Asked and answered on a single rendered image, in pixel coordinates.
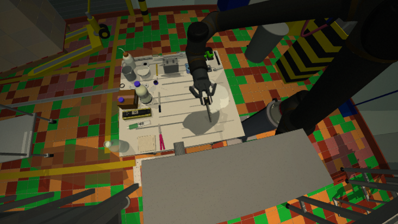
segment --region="brown box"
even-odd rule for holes
[[[123,97],[125,101],[119,102],[119,98]],[[135,90],[120,90],[117,95],[117,106],[121,109],[137,109],[138,108],[138,95]]]

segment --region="gray tabletop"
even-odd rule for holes
[[[26,153],[26,156],[0,155],[0,163],[30,157],[36,124],[36,113],[0,121],[0,145],[5,153]]]
[[[145,224],[216,224],[333,183],[303,129],[142,161]]]

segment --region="black wheel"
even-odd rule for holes
[[[99,30],[98,34],[101,37],[101,39],[110,38],[110,32],[109,32],[108,26],[106,24],[103,24],[103,23],[99,24],[99,26],[100,26],[101,29]]]

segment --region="gray bucket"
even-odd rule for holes
[[[122,68],[122,74],[129,82],[132,82],[137,78],[137,75],[134,73],[133,68],[131,66],[124,66]]]

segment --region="tiled floor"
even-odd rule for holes
[[[210,11],[212,10],[152,14],[151,22],[148,24],[143,23],[140,15],[99,20],[99,22],[104,22],[111,28],[111,38],[103,41],[103,50],[68,64],[43,78],[28,77],[27,73],[31,69],[27,69],[0,80],[0,83],[3,83],[0,85],[0,104],[34,101],[119,87],[120,58],[123,52],[121,49],[134,51],[135,57],[184,51],[186,31],[189,24],[200,21]],[[118,21],[120,21],[120,27],[116,29]],[[70,26],[71,31],[82,28],[86,24],[72,24]],[[253,37],[255,29],[255,27],[249,27],[217,33],[208,42],[208,46],[220,53],[220,59],[240,116],[253,115],[263,109],[272,98],[284,100],[300,90],[310,90],[323,73],[323,71],[320,71],[302,83],[284,84],[281,81],[274,64],[298,36],[285,36],[267,59],[260,64],[246,60],[244,51],[251,37]],[[88,42],[89,40],[83,37],[68,43],[65,48],[70,52],[87,45]],[[112,56],[114,45],[117,45],[118,48],[116,57]],[[112,85],[108,84],[110,74],[114,74]],[[1,174],[12,172],[34,172],[63,167],[105,164],[152,156],[138,155],[120,158],[117,154],[104,149],[103,142],[106,138],[117,139],[119,137],[116,95],[116,93],[113,93],[110,97],[108,95],[79,97],[20,107],[19,109],[24,111],[35,112],[40,116],[58,120],[56,125],[49,125],[46,121],[37,121],[34,134],[34,153],[54,153],[54,157],[32,157],[0,164],[0,197],[17,195],[17,199],[20,200],[44,192],[55,192],[54,198],[39,202],[38,205],[40,205],[76,194],[87,188],[95,188],[96,193],[94,195],[64,207],[88,206],[102,202],[134,183],[132,167],[29,178],[4,179],[1,176]],[[15,114],[12,111],[0,111],[0,120],[18,116],[20,114]],[[274,134],[275,131],[264,133],[258,135],[257,138]],[[313,144],[334,181],[333,184],[325,188],[309,192],[309,197],[324,202],[330,202],[332,197],[342,197],[343,200],[370,208],[380,206],[378,203],[367,202],[359,187],[347,185],[344,182],[347,176],[363,180],[361,175],[339,171],[342,166],[378,168],[373,152],[353,116],[343,118],[340,112],[336,110],[317,125],[316,131],[309,136],[309,141]],[[226,145],[224,141],[212,148]],[[208,148],[209,145],[192,147],[187,148],[186,152],[198,152]],[[368,176],[372,178],[372,181],[385,182],[383,176]],[[383,190],[368,189],[368,192],[372,194],[372,199],[389,201],[392,198],[390,193]],[[130,207],[123,211],[123,223],[143,223],[142,188],[132,193],[130,198]],[[297,200],[288,203],[299,207]],[[248,216],[226,220],[223,224],[315,223],[289,211],[284,207],[285,205],[286,203],[283,203]],[[26,210],[34,206],[36,206],[36,203],[13,210]],[[338,217],[330,211],[308,204],[306,204],[306,207],[310,213],[334,223],[350,222],[350,220]],[[349,207],[345,204],[343,204],[343,207],[363,213],[361,209],[355,207]]]

